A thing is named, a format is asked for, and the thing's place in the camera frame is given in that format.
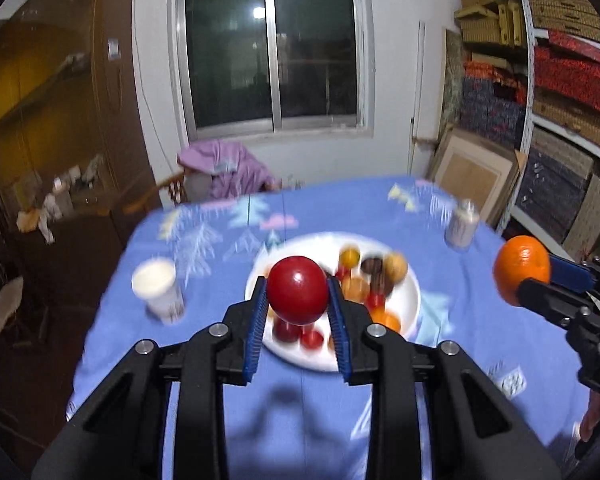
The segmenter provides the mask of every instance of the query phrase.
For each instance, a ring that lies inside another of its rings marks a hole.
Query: silver bolt
[[[229,332],[229,327],[227,325],[225,325],[224,323],[213,323],[213,325],[211,325],[209,327],[209,333],[213,337],[222,337],[223,335],[226,335],[228,332]]]
[[[455,341],[443,341],[440,343],[440,349],[447,355],[456,355],[460,351],[460,347]]]
[[[368,333],[371,337],[382,337],[386,334],[386,328],[384,325],[373,323],[366,327],[366,333]]]
[[[142,341],[138,341],[135,346],[136,352],[142,355],[150,354],[154,351],[154,347],[154,342],[149,341],[148,339],[142,339]]]

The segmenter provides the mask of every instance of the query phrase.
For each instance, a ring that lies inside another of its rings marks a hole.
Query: window sill
[[[372,128],[306,128],[298,130],[279,130],[261,134],[226,137],[226,140],[236,140],[244,143],[271,142],[272,140],[311,140],[311,139],[371,139],[374,136]]]

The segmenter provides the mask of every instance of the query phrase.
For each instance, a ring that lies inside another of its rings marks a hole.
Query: purple cloth
[[[209,198],[215,200],[257,193],[274,181],[267,167],[241,142],[197,140],[178,154],[178,163],[213,176]]]

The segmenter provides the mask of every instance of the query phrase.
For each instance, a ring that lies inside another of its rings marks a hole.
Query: blue tablecloth
[[[69,414],[139,339],[170,345],[221,320],[227,306],[244,299],[259,251],[299,235],[351,232],[404,253],[413,267],[422,307],[410,339],[429,346],[459,342],[564,466],[588,399],[576,381],[577,355],[562,330],[499,298],[491,268],[502,240],[489,227],[478,227],[467,251],[447,247],[443,233],[453,206],[431,184],[398,176],[152,213],[133,234],[102,298]],[[174,326],[147,314],[131,290],[133,270],[152,256],[176,260],[187,309]],[[165,478],[171,477],[177,392],[170,400]],[[224,405],[233,479],[363,478],[369,386],[346,386],[337,374],[296,368],[264,349],[253,383],[226,386]]]

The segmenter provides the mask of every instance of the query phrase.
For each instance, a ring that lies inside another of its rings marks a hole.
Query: cup
[[[173,260],[152,258],[140,264],[131,276],[131,289],[165,324],[175,323],[184,314]]]

